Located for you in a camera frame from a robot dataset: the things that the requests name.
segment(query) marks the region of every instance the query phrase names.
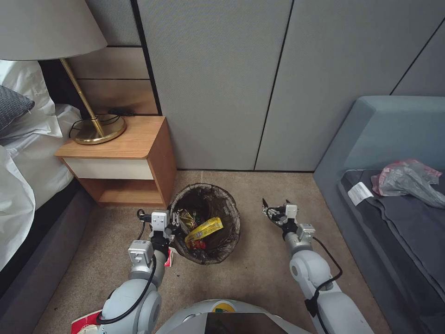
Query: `bed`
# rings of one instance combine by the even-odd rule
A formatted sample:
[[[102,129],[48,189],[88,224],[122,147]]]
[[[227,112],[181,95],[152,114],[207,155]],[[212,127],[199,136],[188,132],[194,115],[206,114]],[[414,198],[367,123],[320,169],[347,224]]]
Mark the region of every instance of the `bed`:
[[[359,98],[314,179],[394,333],[443,333],[445,210],[407,195],[374,193],[354,205],[348,191],[388,163],[414,158],[445,170],[445,98]],[[433,186],[445,193],[445,178]]]
[[[5,333],[32,333],[71,262],[93,203],[53,156],[81,112],[66,104],[78,101],[69,98],[75,96],[72,86],[60,85],[66,74],[57,61],[48,66],[43,74],[37,62],[0,61],[0,85],[35,102],[0,131],[2,161],[8,164],[3,175],[14,176],[10,184],[0,184],[0,206],[6,208],[0,223],[7,223],[0,233],[0,328]]]

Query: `nightstand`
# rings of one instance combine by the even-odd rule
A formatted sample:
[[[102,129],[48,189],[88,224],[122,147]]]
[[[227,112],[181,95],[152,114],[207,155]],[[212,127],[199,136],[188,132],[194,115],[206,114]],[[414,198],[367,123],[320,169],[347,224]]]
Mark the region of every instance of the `nightstand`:
[[[59,157],[100,205],[166,208],[176,161],[163,116],[125,117],[119,137],[97,145],[68,140]]]

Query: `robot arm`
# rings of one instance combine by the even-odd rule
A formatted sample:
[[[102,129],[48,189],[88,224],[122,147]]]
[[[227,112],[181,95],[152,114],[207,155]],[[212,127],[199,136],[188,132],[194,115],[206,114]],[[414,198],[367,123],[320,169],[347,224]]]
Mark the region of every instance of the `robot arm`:
[[[150,240],[134,240],[128,248],[132,263],[128,281],[105,301],[97,318],[101,334],[148,334],[158,320],[161,306],[158,288],[164,277],[172,230],[179,226],[179,222],[173,217],[170,224],[168,211],[146,215],[139,210],[138,218],[150,224]]]
[[[283,239],[292,256],[289,269],[306,297],[305,304],[319,334],[373,333],[355,303],[344,294],[337,282],[342,270],[324,245],[314,237],[310,224],[297,224],[298,208],[294,204],[270,208],[263,200],[263,213],[283,230]],[[312,250],[318,241],[337,265],[340,273],[332,277],[328,263]]]

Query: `floor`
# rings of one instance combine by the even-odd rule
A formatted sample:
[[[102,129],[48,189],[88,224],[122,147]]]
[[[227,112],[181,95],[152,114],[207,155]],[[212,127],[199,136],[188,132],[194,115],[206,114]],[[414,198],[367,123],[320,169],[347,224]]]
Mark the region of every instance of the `floor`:
[[[304,297],[289,273],[281,231],[261,214],[261,198],[270,205],[285,199],[299,206],[297,220],[311,223],[317,236],[343,268],[338,284],[357,304],[375,333],[390,333],[354,262],[311,173],[178,172],[174,193],[188,184],[212,183],[229,191],[241,214],[241,238],[221,264],[202,266],[175,256],[159,289],[159,328],[179,308],[211,298],[258,305],[312,333],[315,328]],[[69,333],[74,319],[102,308],[109,293],[127,280],[127,248],[140,232],[137,208],[95,207],[71,265],[34,334]],[[318,244],[314,244],[336,268]]]

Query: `tag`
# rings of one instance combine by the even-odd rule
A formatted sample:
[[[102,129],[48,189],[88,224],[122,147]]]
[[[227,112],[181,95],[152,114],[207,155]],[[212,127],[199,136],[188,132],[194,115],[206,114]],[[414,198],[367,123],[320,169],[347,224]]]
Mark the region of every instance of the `tag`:
[[[368,197],[374,197],[363,182],[359,182],[353,186],[351,190],[348,191],[348,196],[355,206]]]

